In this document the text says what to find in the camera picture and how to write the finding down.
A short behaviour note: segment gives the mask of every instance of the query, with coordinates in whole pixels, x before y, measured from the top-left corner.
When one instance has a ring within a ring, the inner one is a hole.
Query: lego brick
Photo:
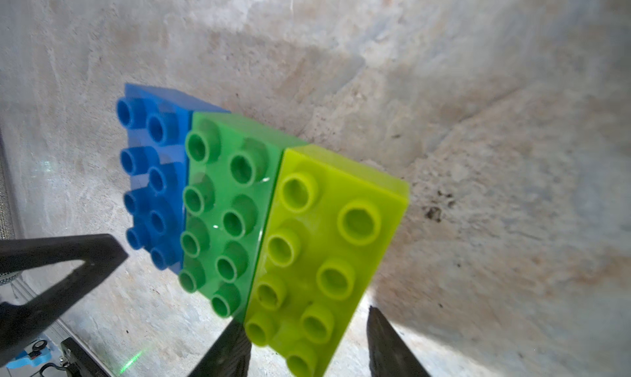
[[[126,84],[116,104],[128,133],[121,166],[130,176],[130,191],[123,201],[134,224],[127,240],[135,250],[146,249],[158,269],[175,273],[182,268],[182,190],[188,180],[184,140],[194,110],[227,113],[175,89],[136,84]]]
[[[193,114],[179,279],[221,317],[243,322],[283,151],[303,144],[240,115]]]
[[[285,150],[245,331],[322,376],[408,206],[404,181],[316,145]]]

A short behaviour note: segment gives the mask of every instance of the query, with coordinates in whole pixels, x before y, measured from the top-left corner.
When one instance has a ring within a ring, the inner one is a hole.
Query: lime green lego brick
[[[245,331],[322,376],[408,206],[409,186],[316,145],[285,150]]]
[[[283,152],[304,141],[237,114],[193,113],[186,136],[186,292],[243,322]]]

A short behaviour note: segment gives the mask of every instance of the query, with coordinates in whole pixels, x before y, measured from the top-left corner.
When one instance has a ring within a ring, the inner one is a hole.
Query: lime green stud
[[[197,258],[210,246],[208,229],[204,222],[196,217],[188,218],[186,228],[187,230],[180,235],[180,244],[186,255]]]
[[[327,307],[314,303],[300,316],[300,327],[307,339],[316,344],[325,344],[331,339],[335,318]]]
[[[248,339],[259,347],[267,345],[277,330],[274,320],[263,311],[258,312],[245,323],[245,333]]]
[[[184,142],[186,155],[198,163],[210,163],[217,160],[222,142],[217,125],[212,121],[202,121],[186,135]]]
[[[287,296],[287,286],[283,280],[271,274],[261,277],[254,291],[261,306],[270,311],[278,310]]]
[[[338,231],[352,245],[372,243],[381,232],[379,209],[368,200],[352,200],[339,211]]]
[[[247,253],[236,241],[231,241],[217,257],[215,268],[225,282],[234,282],[247,269]]]
[[[191,178],[191,183],[184,188],[182,199],[186,210],[199,216],[213,208],[215,187],[208,176],[196,173]]]
[[[241,295],[234,284],[222,284],[210,299],[213,310],[221,318],[228,318],[238,309]]]
[[[316,364],[316,352],[305,342],[296,343],[287,355],[287,367],[296,377],[312,377]]]
[[[180,285],[189,294],[194,293],[206,284],[206,274],[201,263],[192,260],[186,268],[182,269],[177,275]]]
[[[267,237],[266,247],[269,260],[273,264],[288,267],[300,255],[302,243],[296,232],[281,228]]]
[[[292,213],[309,210],[316,202],[319,187],[311,174],[299,171],[285,177],[280,185],[280,201]]]
[[[328,258],[315,274],[315,283],[331,299],[344,300],[353,292],[355,270],[341,258]]]

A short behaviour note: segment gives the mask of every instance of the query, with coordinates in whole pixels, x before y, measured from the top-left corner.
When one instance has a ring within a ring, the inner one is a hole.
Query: blue lego brick
[[[129,245],[144,248],[160,270],[182,268],[180,234],[185,229],[182,191],[188,182],[184,149],[193,111],[229,111],[175,89],[125,85],[116,112],[127,129],[128,148],[121,151],[121,166],[130,177],[123,196],[134,218],[127,230]]]

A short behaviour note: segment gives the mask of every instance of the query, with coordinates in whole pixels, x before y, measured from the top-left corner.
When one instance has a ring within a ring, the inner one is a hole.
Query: concrete surface
[[[169,86],[412,184],[330,375],[368,375],[368,304],[434,376],[627,375],[630,3],[0,0],[22,230],[123,239],[114,102]],[[64,321],[112,369],[142,350],[130,376],[184,376],[225,325],[142,252]],[[284,373],[254,351],[251,375]]]

